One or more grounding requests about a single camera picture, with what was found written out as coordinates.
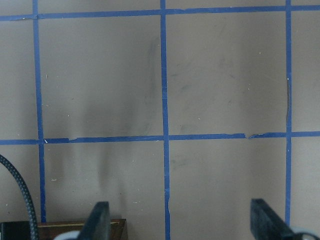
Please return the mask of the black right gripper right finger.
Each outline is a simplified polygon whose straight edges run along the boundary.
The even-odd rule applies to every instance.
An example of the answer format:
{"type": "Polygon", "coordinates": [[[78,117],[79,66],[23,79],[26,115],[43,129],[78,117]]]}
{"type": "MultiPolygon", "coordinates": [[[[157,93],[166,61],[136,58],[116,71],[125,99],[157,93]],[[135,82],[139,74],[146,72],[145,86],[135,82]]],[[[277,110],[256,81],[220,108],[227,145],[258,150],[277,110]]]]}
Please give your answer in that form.
{"type": "Polygon", "coordinates": [[[256,240],[318,240],[307,231],[293,230],[262,198],[250,202],[250,231],[256,240]]]}

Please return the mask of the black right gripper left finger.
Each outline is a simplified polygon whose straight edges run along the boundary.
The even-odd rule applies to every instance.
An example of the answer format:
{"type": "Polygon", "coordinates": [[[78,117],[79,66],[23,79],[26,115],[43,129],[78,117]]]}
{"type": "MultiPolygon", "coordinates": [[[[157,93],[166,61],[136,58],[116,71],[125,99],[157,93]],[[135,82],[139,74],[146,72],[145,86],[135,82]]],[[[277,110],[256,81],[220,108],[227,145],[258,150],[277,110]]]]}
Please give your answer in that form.
{"type": "Polygon", "coordinates": [[[109,240],[111,215],[108,201],[97,202],[81,230],[72,230],[56,236],[57,240],[109,240]]]}

